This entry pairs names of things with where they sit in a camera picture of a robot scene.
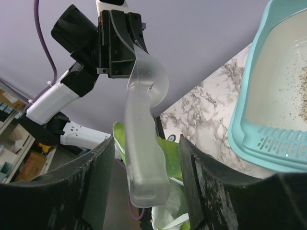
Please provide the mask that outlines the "clear plastic scoop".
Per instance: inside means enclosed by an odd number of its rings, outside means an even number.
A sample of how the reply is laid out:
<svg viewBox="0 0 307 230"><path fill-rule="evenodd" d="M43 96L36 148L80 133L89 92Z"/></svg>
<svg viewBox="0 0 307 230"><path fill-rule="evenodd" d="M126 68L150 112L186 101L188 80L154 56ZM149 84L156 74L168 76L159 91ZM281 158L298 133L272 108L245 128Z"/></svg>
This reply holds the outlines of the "clear plastic scoop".
<svg viewBox="0 0 307 230"><path fill-rule="evenodd" d="M164 205L170 182L163 150L157 142L150 109L165 98L169 79L163 65L138 46L125 102L125 161L131 203L140 208Z"/></svg>

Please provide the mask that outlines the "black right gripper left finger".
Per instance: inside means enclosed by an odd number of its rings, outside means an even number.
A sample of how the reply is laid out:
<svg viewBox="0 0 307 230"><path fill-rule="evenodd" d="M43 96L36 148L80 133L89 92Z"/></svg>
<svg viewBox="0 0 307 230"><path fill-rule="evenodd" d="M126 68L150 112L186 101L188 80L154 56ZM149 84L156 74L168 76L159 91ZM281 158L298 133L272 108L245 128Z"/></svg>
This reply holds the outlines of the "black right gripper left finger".
<svg viewBox="0 0 307 230"><path fill-rule="evenodd" d="M101 230L115 160L114 138L34 178L0 185L2 230Z"/></svg>

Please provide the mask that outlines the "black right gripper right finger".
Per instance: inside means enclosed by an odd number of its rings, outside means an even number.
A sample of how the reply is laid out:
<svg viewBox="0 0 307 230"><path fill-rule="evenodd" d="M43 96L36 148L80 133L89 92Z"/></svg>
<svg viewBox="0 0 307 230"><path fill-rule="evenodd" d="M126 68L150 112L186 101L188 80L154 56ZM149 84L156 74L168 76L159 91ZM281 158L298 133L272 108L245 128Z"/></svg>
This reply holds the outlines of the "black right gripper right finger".
<svg viewBox="0 0 307 230"><path fill-rule="evenodd" d="M236 171L179 141L184 192L193 230L304 230L307 175L259 179Z"/></svg>

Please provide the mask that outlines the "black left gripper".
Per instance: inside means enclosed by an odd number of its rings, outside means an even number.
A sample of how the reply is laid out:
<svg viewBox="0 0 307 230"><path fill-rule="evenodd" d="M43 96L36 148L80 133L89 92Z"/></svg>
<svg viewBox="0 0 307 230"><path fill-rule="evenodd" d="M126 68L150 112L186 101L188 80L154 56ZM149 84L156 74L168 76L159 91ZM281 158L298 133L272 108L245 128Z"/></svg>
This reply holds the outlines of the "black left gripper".
<svg viewBox="0 0 307 230"><path fill-rule="evenodd" d="M112 79L128 79L134 66L134 48L148 54L143 37L146 24L138 13L103 10L98 17L98 74Z"/></svg>

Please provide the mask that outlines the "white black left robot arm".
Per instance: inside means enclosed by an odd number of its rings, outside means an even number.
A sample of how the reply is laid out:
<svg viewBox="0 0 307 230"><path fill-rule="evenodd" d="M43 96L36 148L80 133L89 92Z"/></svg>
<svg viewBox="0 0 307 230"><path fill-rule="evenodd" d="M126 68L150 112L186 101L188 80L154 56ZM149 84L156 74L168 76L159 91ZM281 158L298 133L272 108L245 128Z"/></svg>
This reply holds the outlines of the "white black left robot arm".
<svg viewBox="0 0 307 230"><path fill-rule="evenodd" d="M127 79L136 61L134 47L146 49L145 24L124 0L98 0L98 23L92 23L75 5L54 24L52 37L69 52L74 64L30 102L20 124L37 141L94 149L109 134L71 121L61 110L82 98L101 74Z"/></svg>

